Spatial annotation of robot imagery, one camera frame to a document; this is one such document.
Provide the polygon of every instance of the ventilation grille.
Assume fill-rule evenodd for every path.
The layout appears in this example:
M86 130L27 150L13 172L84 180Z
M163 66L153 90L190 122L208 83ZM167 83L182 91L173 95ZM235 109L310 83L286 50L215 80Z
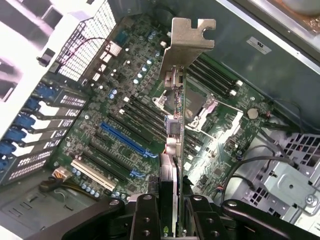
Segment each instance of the ventilation grille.
M29 165L29 164L34 163L34 162L38 162L41 159L45 159L45 158L49 157L52 152L53 152L53 150L48 150L48 151L39 153L37 155L22 159L22 160L19 161L19 163L18 163L16 168L20 168L20 167L23 167L25 165Z
M320 159L320 136L297 134L289 140L284 151L289 157L300 156L301 165L313 168Z
M106 0L93 18L79 23L62 48L57 58L62 65L58 72L78 81L115 26L116 21Z
M45 165L45 163L46 163L46 160L43 160L43 161L38 162L36 164L24 167L24 168L22 168L20 170L16 170L16 171L11 173L8 181L12 181L12 180L14 180L14 179L16 179L18 177L22 177L22 176L25 176L27 174L30 174L31 172L42 168Z
M274 216L276 218L281 218L281 215L278 212L276 212L274 209L272 209L271 207L269 208L267 213L271 214L272 216Z
M253 203L253 205L258 206L258 203L260 203L262 198L267 198L268 192L261 187L258 187L256 192L253 194L252 198L250 199L250 202Z

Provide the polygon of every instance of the label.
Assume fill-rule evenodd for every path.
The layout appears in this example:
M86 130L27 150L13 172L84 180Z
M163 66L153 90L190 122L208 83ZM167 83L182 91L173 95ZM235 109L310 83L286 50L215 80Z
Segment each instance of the label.
M266 45L264 45L262 42L258 41L253 36L250 37L248 41L246 41L248 44L250 44L252 47L257 49L259 52L263 53L264 55L271 52L271 49L268 48Z

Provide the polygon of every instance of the pcie slot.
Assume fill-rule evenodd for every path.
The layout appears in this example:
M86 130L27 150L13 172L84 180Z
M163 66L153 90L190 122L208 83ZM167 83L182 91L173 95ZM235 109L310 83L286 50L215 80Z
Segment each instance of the pcie slot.
M205 81L211 88L214 88L222 92L223 94L229 94L230 90L228 87L225 87L220 84L220 82L216 81L216 79L209 74L205 73L201 68L192 64L189 67L189 70L192 71L193 74L197 75L198 77L202 78L202 81Z
M93 168L89 167L85 163L79 161L79 160L73 160L71 163L71 166L78 169L80 172L82 172L84 175L91 178L93 181L97 182L101 186L105 187L109 191L113 191L116 187L116 184L109 179L107 179L105 176L103 176L101 173L97 172Z
M210 66L209 63L205 62L202 59L197 59L193 62L194 65L204 70L207 74L214 77L217 81L221 82L222 84L228 86L229 88L233 89L236 83L230 79L227 75L223 72L219 71L217 68Z
M140 132L138 132L137 130L133 129L132 127L126 125L124 122L118 120L114 115L109 114L107 116L109 119L111 119L112 121L114 121L116 124L120 125L121 127L123 127L124 129L128 130L129 132L137 135L139 138L143 139L146 143L151 144L151 140L147 139L145 136L143 136Z
M202 75L200 75L199 73L195 72L192 69L192 65L190 67L188 67L186 72L191 77L193 77L196 80L198 80L200 83L202 83L204 86L206 86L208 89L210 89L214 93L218 94L219 96L221 96L221 97L227 97L228 96L228 94L226 94L225 92L221 91L219 88L217 88L215 85L213 85L212 82L210 82L208 79L205 79Z
M207 68L209 68L210 66L209 69L211 70L211 72L215 72L215 74L219 76L220 79L223 79L225 82L228 82L233 87L235 86L236 84L235 81L231 79L228 75L226 75L224 72L222 72L219 68L210 65L210 63L208 63L206 60L202 59L201 57L198 57L196 61L197 63L201 62L202 65L206 66Z
M103 136L100 133L95 133L95 136L99 137L102 140L108 140L106 139L105 136ZM96 143L93 143L92 141L88 144L88 147L96 150L98 153L100 153L103 157L105 157L107 160L113 162L115 165L117 165L118 167L126 170L128 173L131 173L132 168L130 166L128 166L127 164L113 158L110 154L108 154L108 152L106 150L104 150L102 147L100 147L99 145L97 145Z
M107 163L105 163L104 161L100 160L99 158L97 158L95 156L92 156L87 152L83 152L82 156L85 157L86 159L90 160L94 164L96 164L98 167L101 168L101 170L109 173L114 178L118 179L119 181L121 181L121 182L126 181L126 178L121 173L119 173L116 170L112 169L110 166L108 166Z
M165 118L165 114L161 111L156 111L155 109L153 109L152 107L148 106L147 104L141 102L140 100L138 100L136 97L131 96L131 99L134 100L135 103L140 104L141 106L143 106L144 108L148 109L150 112L153 112L155 115L157 115L160 119L164 119Z

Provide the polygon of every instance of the metal mesh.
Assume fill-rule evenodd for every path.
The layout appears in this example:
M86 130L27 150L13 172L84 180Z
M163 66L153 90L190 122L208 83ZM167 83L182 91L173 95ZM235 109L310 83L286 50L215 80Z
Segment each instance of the metal mesh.
M57 61L62 64L58 72L78 81L115 25L116 21L106 0L93 18L79 23L62 48L57 57Z

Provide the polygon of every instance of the cable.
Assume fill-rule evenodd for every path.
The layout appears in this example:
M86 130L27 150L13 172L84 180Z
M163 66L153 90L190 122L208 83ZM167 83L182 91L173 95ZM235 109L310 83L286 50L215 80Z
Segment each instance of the cable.
M268 149L270 152L272 152L272 156L275 156L276 155L276 152L271 148L269 147L268 145L264 145L264 144L261 144L261 145L257 145L257 146L254 146L250 149L248 149L245 154L243 155L243 158L245 158L250 152L252 152L253 150L255 149L259 149L259 148L266 148Z
M286 102L289 104L292 104L293 106L295 106L298 111L299 111L299 127L300 127L300 132L302 134L304 134L304 126L303 126L303 121L302 121L302 109L300 107L300 105L294 101L290 101L290 100L286 100L286 99L281 99L281 98L273 98L273 101L280 101L280 102Z
M67 62L76 54L76 52L79 50L79 48L84 45L85 43L91 41L91 40L95 40L95 39L102 39L102 40L106 40L104 37L91 37L91 38L88 38L86 40L84 40L83 42L81 42L77 47L76 49L70 54L70 56L61 63L61 66L64 66L67 64Z
M279 143L276 144L276 141L270 137L265 131L263 131L262 129L260 129L259 133L271 144L273 144L277 149L279 149L279 151L281 152L282 156L284 156L285 158L288 158L288 155L286 154L286 152L283 150L283 148L279 145Z
M243 164L247 164L247 163L251 163L251 162L255 162L255 161L260 161L260 160L275 160L275 161L279 161L282 163L287 163L289 165L293 165L294 162L287 157L280 157L280 156L256 156L256 157L252 157L243 161L238 161L235 166L231 169L230 173L228 174L228 177L226 178L224 184L223 184L223 191L221 194L221 203L224 202L225 200L225 196L226 196L226 189L227 186L230 182L230 179L233 177L233 175L235 174L235 172L238 170L238 168L240 166L242 166Z
M252 190L252 191L255 191L255 185L253 184L252 181L250 181L248 178L245 178L244 176L241 176L241 175L232 175L231 178L238 178L238 179L242 179L246 182L246 184L249 186L249 188Z

